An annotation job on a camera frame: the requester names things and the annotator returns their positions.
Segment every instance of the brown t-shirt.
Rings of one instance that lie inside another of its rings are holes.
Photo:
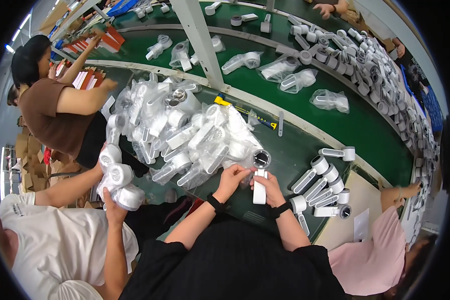
[[[57,103],[64,87],[72,84],[43,78],[23,92],[18,101],[31,134],[45,146],[77,158],[85,131],[95,114],[82,116],[58,113]]]

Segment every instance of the blue container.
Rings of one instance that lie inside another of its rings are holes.
[[[115,6],[107,12],[107,15],[110,17],[118,16],[126,13],[129,9],[132,8],[139,0],[121,0],[119,3],[115,4]]]

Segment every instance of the green conveyor belt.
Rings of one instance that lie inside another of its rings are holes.
[[[210,3],[200,3],[202,8],[208,4]],[[318,12],[312,10],[308,3],[303,3],[303,5],[303,9],[297,9],[296,15],[314,21],[327,30],[336,31],[338,28],[347,29],[350,26],[345,21],[337,18],[322,20]],[[258,20],[244,23],[245,25],[239,27],[232,27],[230,25],[229,19],[231,15],[251,13],[258,15]],[[239,30],[300,49],[300,46],[289,34],[290,22],[284,16],[273,14],[271,18],[272,33],[260,32],[260,20],[264,18],[266,13],[262,9],[224,3],[217,9],[215,15],[205,15],[205,20],[207,21],[207,25],[212,27]],[[123,29],[143,25],[179,23],[173,11],[163,14],[159,9],[154,9],[151,14],[142,19],[138,19],[137,15],[133,12],[118,16],[113,25],[117,29]],[[126,41],[118,53],[113,54],[104,49],[99,49],[90,56],[90,59],[143,63],[170,68],[168,63],[170,61],[171,48],[164,51],[157,59],[147,61],[145,58],[146,49],[156,43],[156,37],[159,34],[169,35],[174,41],[174,44],[186,39],[186,34],[182,30],[169,29],[124,32],[122,35]],[[275,49],[249,40],[222,35],[222,41],[226,46],[226,51],[217,53],[220,65],[223,65],[232,56],[248,51],[263,51],[264,54],[261,57],[262,65],[270,63],[278,57]],[[205,77],[202,68],[199,66],[195,66],[188,72]],[[256,95],[282,107],[284,110],[294,113],[330,134],[343,144],[355,146],[357,154],[372,165],[392,185],[403,186],[408,185],[410,182],[412,154],[401,141],[400,137],[384,118],[366,103],[365,100],[324,71],[318,72],[317,82],[315,84],[302,89],[298,94],[288,94],[279,91],[276,83],[264,81],[257,74],[256,70],[253,69],[240,68],[229,75],[224,75],[223,79],[226,84]],[[312,93],[317,89],[323,88],[334,92],[344,91],[349,100],[350,113],[346,115],[335,110],[320,110],[309,103]]]

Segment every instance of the white t-shirt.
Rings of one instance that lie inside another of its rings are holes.
[[[102,299],[108,221],[103,210],[38,206],[35,193],[10,194],[0,203],[4,229],[18,235],[12,272],[33,300]],[[137,238],[123,224],[128,273],[138,253]]]

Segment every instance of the white metal frame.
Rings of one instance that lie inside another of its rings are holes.
[[[170,0],[170,3],[200,60],[200,66],[208,78],[210,87],[222,89],[224,85],[222,70],[218,64],[200,3],[197,0]]]

